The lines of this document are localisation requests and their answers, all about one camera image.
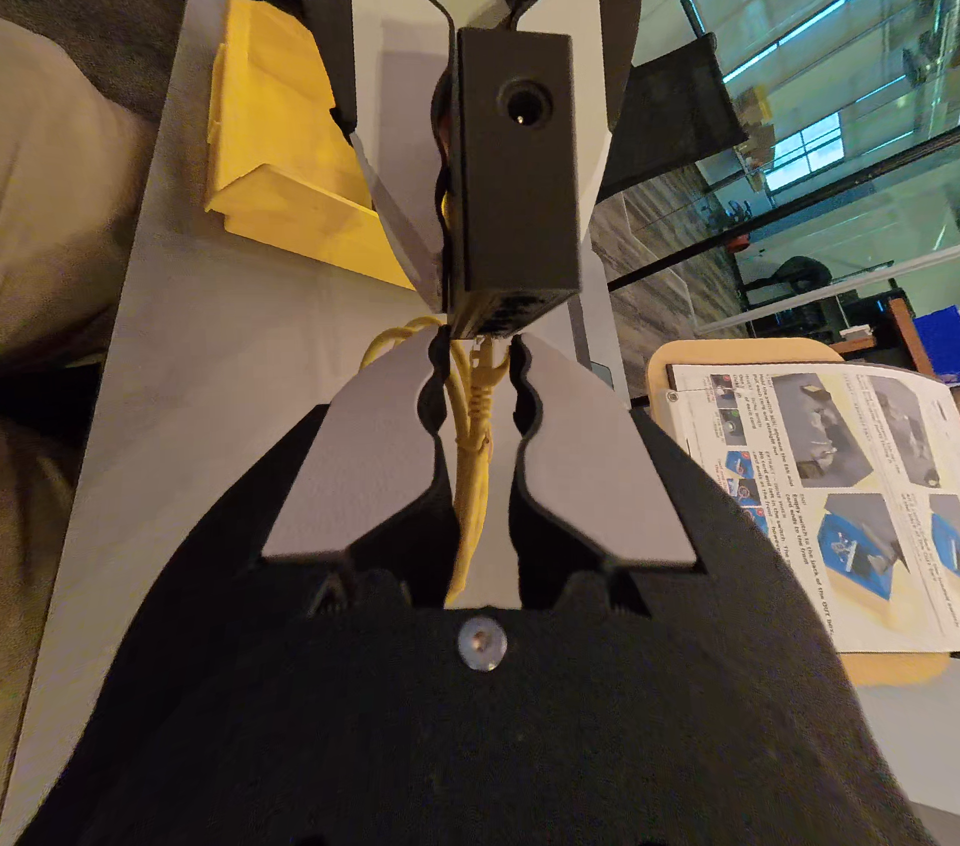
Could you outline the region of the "yellow plastic bin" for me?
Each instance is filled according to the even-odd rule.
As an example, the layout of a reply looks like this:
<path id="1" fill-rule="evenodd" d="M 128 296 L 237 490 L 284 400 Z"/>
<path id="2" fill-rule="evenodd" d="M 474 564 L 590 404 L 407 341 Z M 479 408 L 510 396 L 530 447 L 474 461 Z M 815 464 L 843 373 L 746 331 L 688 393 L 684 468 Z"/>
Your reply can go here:
<path id="1" fill-rule="evenodd" d="M 330 81 L 312 34 L 269 3 L 225 2 L 204 209 L 235 236 L 412 290 L 330 114 Z"/>

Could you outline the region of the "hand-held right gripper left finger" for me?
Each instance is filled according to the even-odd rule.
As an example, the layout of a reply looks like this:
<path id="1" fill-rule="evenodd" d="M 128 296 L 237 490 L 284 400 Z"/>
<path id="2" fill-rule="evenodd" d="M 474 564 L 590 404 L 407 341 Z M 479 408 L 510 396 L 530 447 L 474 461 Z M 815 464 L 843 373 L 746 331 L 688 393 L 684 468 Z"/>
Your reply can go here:
<path id="1" fill-rule="evenodd" d="M 320 421 L 262 549 L 267 561 L 383 570 L 445 605 L 461 530 L 440 430 L 450 335 L 429 327 L 348 381 Z"/>

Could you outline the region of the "black floor lamp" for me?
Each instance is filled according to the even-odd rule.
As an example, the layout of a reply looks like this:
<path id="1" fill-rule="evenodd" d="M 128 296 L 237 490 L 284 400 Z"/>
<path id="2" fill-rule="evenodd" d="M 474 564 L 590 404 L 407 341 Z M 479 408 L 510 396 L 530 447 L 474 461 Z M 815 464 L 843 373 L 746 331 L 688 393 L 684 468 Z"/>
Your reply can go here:
<path id="1" fill-rule="evenodd" d="M 691 260 L 708 252 L 711 249 L 725 247 L 731 241 L 746 236 L 754 231 L 762 230 L 787 217 L 795 216 L 809 208 L 819 205 L 828 199 L 856 190 L 863 185 L 882 178 L 892 172 L 911 167 L 915 163 L 953 147 L 959 143 L 959 126 L 940 133 L 930 139 L 922 141 L 909 149 L 892 154 L 877 163 L 860 168 L 857 171 L 835 180 L 817 191 L 806 193 L 788 203 L 767 213 L 735 224 L 730 229 L 716 233 L 703 240 L 694 242 L 680 250 L 655 259 L 630 272 L 624 273 L 606 284 L 609 293 L 628 288 L 635 283 L 657 275 L 667 269 Z"/>

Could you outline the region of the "person's left leg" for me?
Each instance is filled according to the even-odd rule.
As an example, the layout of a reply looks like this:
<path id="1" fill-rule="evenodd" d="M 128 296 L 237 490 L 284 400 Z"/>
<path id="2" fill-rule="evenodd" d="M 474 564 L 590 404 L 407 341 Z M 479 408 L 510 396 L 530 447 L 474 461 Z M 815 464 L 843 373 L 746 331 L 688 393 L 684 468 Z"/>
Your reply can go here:
<path id="1" fill-rule="evenodd" d="M 2 372 L 108 342 L 157 127 L 1 22 Z"/>

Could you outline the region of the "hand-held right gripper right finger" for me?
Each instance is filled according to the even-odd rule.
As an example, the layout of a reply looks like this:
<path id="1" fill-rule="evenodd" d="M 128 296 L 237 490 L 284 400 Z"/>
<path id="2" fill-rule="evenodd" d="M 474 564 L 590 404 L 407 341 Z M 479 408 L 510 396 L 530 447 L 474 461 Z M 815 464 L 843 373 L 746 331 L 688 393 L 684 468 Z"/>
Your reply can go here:
<path id="1" fill-rule="evenodd" d="M 551 610 L 598 576 L 640 610 L 637 573 L 690 573 L 698 555 L 630 408 L 590 369 L 530 333 L 510 344 L 519 444 L 509 503 L 523 608 Z"/>

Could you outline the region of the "blue bin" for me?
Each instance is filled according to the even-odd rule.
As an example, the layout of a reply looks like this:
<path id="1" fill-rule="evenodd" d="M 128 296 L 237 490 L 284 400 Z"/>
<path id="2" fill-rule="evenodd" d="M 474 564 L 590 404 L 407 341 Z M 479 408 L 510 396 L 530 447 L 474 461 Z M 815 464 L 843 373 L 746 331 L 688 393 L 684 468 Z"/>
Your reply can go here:
<path id="1" fill-rule="evenodd" d="M 914 325 L 934 375 L 945 384 L 959 384 L 958 306 L 919 316 Z"/>

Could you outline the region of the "black network switch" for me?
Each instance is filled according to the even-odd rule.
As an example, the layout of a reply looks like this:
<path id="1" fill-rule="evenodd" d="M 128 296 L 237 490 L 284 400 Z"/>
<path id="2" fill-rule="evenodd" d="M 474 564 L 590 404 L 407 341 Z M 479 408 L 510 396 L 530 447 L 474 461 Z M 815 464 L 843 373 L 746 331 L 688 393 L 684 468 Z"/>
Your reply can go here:
<path id="1" fill-rule="evenodd" d="M 450 335 L 511 336 L 581 287 L 570 37 L 458 31 L 448 162 Z"/>

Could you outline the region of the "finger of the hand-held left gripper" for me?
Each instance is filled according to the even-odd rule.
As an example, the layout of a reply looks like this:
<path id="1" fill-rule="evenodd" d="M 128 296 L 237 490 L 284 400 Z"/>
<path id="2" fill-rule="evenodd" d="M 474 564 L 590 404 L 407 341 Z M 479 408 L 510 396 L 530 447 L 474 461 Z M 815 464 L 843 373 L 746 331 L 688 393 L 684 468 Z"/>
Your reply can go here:
<path id="1" fill-rule="evenodd" d="M 567 35 L 578 183 L 578 239 L 589 229 L 607 162 L 607 97 L 599 0 L 536 0 L 521 16 L 524 32 Z"/>
<path id="2" fill-rule="evenodd" d="M 351 143 L 391 250 L 428 307 L 443 305 L 445 235 L 434 125 L 452 23 L 434 0 L 351 0 L 356 125 Z"/>

